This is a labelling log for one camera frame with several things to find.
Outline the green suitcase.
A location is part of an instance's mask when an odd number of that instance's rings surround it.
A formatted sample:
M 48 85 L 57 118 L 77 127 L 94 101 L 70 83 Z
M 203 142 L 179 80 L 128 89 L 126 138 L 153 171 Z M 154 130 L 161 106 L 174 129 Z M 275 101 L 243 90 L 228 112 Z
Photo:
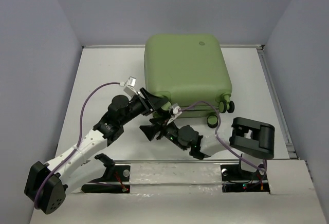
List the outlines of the green suitcase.
M 178 104 L 182 118 L 233 113 L 232 83 L 218 39 L 207 33 L 156 34 L 144 48 L 148 92 Z

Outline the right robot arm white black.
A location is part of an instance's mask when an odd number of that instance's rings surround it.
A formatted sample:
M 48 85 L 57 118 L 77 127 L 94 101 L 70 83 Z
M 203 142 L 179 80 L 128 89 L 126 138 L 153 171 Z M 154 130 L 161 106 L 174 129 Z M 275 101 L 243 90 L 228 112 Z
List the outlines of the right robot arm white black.
M 188 150 L 195 159 L 204 160 L 228 150 L 239 159 L 236 172 L 243 179 L 254 173 L 259 173 L 264 179 L 267 161 L 274 158 L 275 127 L 268 123 L 236 117 L 228 141 L 219 137 L 217 129 L 213 136 L 206 137 L 189 125 L 179 128 L 164 118 L 152 118 L 150 123 L 139 127 L 149 141 L 165 137 L 181 150 Z

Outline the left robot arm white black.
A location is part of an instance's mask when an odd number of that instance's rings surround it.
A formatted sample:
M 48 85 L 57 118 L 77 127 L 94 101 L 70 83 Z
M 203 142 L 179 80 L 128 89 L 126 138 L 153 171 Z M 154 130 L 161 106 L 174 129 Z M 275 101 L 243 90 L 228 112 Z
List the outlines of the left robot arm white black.
M 124 132 L 124 126 L 139 115 L 148 116 L 168 102 L 141 88 L 131 98 L 117 95 L 112 98 L 107 112 L 78 142 L 61 155 L 46 163 L 34 163 L 27 177 L 25 195 L 34 208 L 51 214 L 66 197 L 69 186 L 65 181 L 95 153 L 107 148 Z

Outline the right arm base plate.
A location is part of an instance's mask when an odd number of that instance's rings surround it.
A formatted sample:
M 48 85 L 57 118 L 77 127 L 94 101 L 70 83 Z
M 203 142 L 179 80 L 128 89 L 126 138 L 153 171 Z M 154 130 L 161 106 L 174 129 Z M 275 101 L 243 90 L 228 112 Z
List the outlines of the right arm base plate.
M 238 164 L 221 165 L 222 190 L 224 193 L 270 192 L 267 176 L 259 171 L 243 171 Z

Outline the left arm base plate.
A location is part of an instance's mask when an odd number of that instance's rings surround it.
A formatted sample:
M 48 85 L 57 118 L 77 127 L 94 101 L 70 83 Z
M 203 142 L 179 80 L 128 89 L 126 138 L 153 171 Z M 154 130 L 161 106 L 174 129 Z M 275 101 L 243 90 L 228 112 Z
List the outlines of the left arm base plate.
M 83 193 L 128 194 L 130 193 L 130 165 L 116 165 L 106 170 L 102 177 L 83 185 Z

